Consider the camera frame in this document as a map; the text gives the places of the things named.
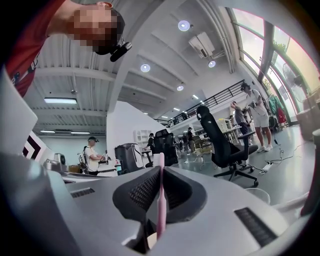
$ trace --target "power strip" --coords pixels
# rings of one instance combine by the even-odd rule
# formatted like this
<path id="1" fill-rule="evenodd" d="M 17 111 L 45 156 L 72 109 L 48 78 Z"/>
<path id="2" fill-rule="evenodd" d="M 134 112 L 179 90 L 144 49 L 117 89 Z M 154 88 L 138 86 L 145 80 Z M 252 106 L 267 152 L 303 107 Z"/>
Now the power strip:
<path id="1" fill-rule="evenodd" d="M 271 168 L 272 165 L 273 165 L 273 163 L 270 162 L 265 167 L 263 167 L 262 170 L 266 173 L 267 171 L 269 171 L 269 169 Z"/>

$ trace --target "white shorts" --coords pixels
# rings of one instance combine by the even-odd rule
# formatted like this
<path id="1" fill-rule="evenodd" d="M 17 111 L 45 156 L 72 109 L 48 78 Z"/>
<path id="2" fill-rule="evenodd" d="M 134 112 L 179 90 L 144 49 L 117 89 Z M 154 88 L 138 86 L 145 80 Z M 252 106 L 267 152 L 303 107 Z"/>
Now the white shorts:
<path id="1" fill-rule="evenodd" d="M 255 115 L 254 116 L 254 127 L 269 127 L 269 116 L 267 114 L 261 116 L 261 115 Z"/>

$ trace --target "office chair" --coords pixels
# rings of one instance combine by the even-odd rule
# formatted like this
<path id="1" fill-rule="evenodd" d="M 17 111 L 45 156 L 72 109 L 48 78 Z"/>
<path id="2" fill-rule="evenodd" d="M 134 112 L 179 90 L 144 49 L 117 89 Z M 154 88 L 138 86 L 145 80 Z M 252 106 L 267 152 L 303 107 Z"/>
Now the office chair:
<path id="1" fill-rule="evenodd" d="M 238 137 L 239 140 L 243 140 L 244 146 L 235 146 L 227 141 L 225 135 L 221 132 L 216 120 L 206 106 L 198 107 L 196 113 L 203 129 L 213 143 L 214 153 L 212 153 L 212 161 L 221 168 L 229 166 L 228 171 L 216 174 L 214 177 L 230 175 L 229 181 L 231 181 L 234 176 L 240 175 L 254 180 L 254 186 L 258 186 L 259 182 L 256 177 L 241 172 L 250 168 L 250 172 L 252 173 L 254 171 L 253 167 L 244 166 L 241 168 L 241 171 L 237 169 L 237 163 L 240 164 L 241 161 L 247 160 L 249 155 L 258 149 L 257 145 L 249 146 L 249 136 L 253 135 L 255 131 L 248 132 Z"/>
<path id="2" fill-rule="evenodd" d="M 176 147 L 174 146 L 174 134 L 168 133 L 167 129 L 157 131 L 154 139 L 154 153 L 164 154 L 164 165 L 171 166 L 178 163 Z"/>

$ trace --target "chair armrest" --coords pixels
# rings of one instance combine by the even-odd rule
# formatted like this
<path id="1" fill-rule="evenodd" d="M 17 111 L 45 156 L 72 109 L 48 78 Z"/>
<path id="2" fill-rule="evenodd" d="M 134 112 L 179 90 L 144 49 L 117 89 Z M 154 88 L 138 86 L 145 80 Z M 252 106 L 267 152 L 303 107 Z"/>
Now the chair armrest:
<path id="1" fill-rule="evenodd" d="M 246 139 L 246 138 L 248 138 L 249 136 L 251 136 L 251 135 L 253 135 L 253 134 L 255 134 L 255 133 L 256 133 L 255 130 L 250 131 L 250 132 L 248 132 L 248 133 L 246 133 L 246 134 L 244 134 L 244 135 L 242 135 L 242 136 L 239 136 L 238 139 L 239 139 L 239 140 Z"/>

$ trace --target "air conditioner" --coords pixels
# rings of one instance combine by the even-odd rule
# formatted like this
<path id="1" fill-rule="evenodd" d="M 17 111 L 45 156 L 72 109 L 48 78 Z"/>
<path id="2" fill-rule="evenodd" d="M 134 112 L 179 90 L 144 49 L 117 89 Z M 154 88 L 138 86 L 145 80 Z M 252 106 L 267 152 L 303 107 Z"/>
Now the air conditioner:
<path id="1" fill-rule="evenodd" d="M 195 49 L 201 59 L 213 55 L 213 51 L 215 50 L 206 32 L 192 37 L 189 44 Z"/>

